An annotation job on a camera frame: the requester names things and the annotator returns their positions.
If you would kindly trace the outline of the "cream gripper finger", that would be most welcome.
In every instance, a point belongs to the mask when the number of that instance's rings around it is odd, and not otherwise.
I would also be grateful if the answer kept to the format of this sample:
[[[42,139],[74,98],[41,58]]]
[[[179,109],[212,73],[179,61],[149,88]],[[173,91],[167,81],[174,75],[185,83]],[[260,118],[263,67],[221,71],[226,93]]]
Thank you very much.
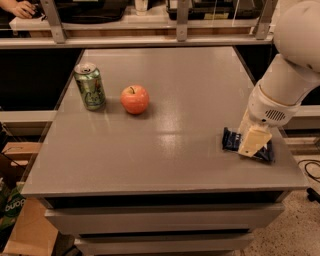
[[[251,127],[251,119],[249,116],[249,112],[245,111],[238,128],[238,133],[241,135],[242,138],[247,136],[250,127]]]
[[[253,157],[271,138],[272,135],[267,126],[253,124],[247,136],[241,137],[238,153],[247,157]]]

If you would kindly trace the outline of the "person's hand in background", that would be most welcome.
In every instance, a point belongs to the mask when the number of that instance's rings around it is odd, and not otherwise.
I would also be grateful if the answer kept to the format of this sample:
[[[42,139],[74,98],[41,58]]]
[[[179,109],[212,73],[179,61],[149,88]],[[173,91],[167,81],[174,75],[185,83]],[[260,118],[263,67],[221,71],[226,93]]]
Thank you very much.
[[[35,6],[28,1],[14,0],[11,4],[10,11],[16,17],[22,19],[31,19],[35,14]]]

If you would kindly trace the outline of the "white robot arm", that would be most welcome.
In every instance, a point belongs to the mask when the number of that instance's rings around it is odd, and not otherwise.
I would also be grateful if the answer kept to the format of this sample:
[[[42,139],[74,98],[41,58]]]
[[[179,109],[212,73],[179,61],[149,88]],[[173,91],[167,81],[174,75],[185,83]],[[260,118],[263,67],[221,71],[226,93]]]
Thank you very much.
[[[278,54],[252,90],[238,129],[238,153],[247,157],[263,148],[271,129],[287,124],[320,85],[320,1],[288,9],[275,26],[274,44]]]

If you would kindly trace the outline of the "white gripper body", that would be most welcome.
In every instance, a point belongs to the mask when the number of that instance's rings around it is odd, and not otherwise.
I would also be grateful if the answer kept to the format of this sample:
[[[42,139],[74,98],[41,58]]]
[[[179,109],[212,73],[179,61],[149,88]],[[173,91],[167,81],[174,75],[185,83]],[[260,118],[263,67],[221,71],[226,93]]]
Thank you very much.
[[[289,104],[289,94],[280,100],[270,96],[263,88],[263,81],[259,80],[249,96],[247,112],[252,122],[270,127],[287,124],[301,105],[300,101]]]

